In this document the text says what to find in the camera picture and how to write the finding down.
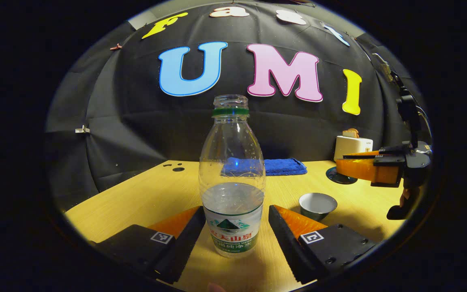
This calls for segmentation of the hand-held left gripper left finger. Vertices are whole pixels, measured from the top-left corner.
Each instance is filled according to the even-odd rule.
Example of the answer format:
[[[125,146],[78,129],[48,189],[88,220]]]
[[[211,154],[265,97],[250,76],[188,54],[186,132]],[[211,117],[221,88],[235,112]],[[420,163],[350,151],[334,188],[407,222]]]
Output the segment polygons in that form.
[[[197,206],[148,227],[132,224],[91,244],[140,274],[173,284],[179,281],[205,222],[204,208]]]

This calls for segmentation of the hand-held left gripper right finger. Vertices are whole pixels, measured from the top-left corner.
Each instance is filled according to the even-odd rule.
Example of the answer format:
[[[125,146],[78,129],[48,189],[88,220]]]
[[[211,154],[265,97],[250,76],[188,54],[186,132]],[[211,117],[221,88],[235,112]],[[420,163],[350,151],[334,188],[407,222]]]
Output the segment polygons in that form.
[[[268,220],[302,284],[340,274],[376,244],[344,224],[326,226],[278,205],[269,207]]]

